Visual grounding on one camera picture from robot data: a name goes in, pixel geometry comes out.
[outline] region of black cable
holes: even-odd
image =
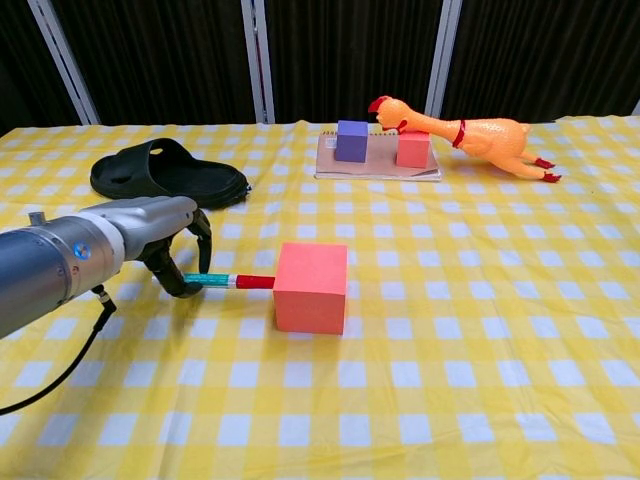
[[[78,366],[78,364],[82,361],[82,358],[85,356],[85,354],[89,350],[89,347],[91,347],[91,344],[95,340],[100,330],[102,330],[104,325],[107,323],[107,320],[109,320],[109,317],[111,316],[111,314],[116,311],[115,304],[109,297],[109,294],[107,294],[107,292],[104,291],[104,287],[102,285],[98,285],[97,287],[92,288],[91,291],[96,295],[98,295],[104,310],[102,310],[102,313],[100,314],[100,316],[98,317],[98,320],[93,326],[93,331],[91,332],[91,335],[89,335],[89,338],[87,338],[87,341],[82,347],[82,350],[80,350],[76,358],[74,358],[73,362],[71,362],[71,365],[69,365],[67,369],[64,372],[62,372],[62,374],[58,378],[56,378],[53,382],[51,382],[47,387],[40,390],[35,395],[22,400],[21,402],[14,403],[13,405],[9,405],[8,407],[0,408],[0,416],[7,415],[9,413],[15,412],[16,410],[20,410],[21,408],[24,408],[24,407],[28,407],[32,403],[40,400],[42,397],[44,397],[48,393],[51,393],[58,385],[64,382],[69,375],[71,375],[71,372],[73,372]]]

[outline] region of black curtain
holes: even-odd
[[[79,123],[26,1],[0,2],[0,136]]]
[[[367,119],[380,95],[423,111],[441,0],[266,0],[278,122]]]
[[[638,0],[464,0],[443,118],[629,115],[638,98]]]
[[[253,123],[239,1],[53,0],[102,123]]]

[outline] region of rubber chicken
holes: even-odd
[[[472,157],[483,158],[496,167],[525,178],[556,183],[561,175],[547,169],[551,162],[525,152],[530,125],[506,118],[482,120],[439,120],[412,110],[406,103],[383,96],[369,106],[369,113],[377,113],[383,130],[420,131],[449,140]]]

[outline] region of marker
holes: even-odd
[[[273,288],[276,277],[228,275],[226,273],[185,273],[184,281],[187,283],[199,283],[205,288],[260,288],[270,290]]]

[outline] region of blue cube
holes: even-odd
[[[338,121],[338,145],[336,160],[364,163],[367,157],[367,122]]]

